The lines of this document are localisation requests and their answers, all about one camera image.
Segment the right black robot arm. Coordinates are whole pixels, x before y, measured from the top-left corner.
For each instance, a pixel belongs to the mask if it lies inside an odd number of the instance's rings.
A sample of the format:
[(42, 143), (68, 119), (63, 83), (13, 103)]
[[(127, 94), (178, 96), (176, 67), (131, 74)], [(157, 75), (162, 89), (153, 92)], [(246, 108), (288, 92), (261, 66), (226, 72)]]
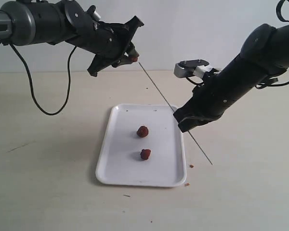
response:
[(289, 68), (289, 25), (263, 24), (245, 40), (240, 53), (221, 71), (201, 59), (176, 63), (178, 78), (199, 77), (192, 98), (174, 112), (181, 132), (218, 120), (252, 88), (277, 86)]

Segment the left grey Piper arm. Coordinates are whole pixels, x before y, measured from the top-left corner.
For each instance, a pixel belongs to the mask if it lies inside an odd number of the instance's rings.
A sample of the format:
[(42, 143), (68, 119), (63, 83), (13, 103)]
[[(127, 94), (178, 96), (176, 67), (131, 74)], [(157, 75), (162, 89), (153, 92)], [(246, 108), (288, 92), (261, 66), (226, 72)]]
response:
[(93, 77), (137, 62), (132, 38), (143, 25), (137, 16), (124, 24), (103, 22), (94, 5), (85, 11), (75, 0), (15, 0), (0, 8), (0, 40), (15, 46), (69, 43), (95, 55), (87, 69)]

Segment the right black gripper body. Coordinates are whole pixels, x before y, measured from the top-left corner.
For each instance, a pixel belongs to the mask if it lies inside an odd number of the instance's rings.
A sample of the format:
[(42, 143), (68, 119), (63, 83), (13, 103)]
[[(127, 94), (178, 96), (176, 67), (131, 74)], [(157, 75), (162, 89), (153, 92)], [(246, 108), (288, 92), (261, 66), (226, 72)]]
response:
[(181, 132), (218, 120), (231, 105), (267, 77), (276, 77), (286, 68), (263, 69), (237, 55), (220, 73), (204, 72), (192, 97), (174, 112)]

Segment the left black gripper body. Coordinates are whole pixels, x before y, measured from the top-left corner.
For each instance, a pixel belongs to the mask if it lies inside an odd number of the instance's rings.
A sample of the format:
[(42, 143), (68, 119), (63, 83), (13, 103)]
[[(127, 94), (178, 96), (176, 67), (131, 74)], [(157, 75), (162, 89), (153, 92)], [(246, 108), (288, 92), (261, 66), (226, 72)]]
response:
[(99, 71), (127, 56), (125, 51), (137, 29), (142, 26), (144, 23), (137, 16), (124, 24), (100, 21), (93, 25), (93, 30), (87, 35), (77, 35), (66, 42), (95, 54), (87, 71), (97, 77)]

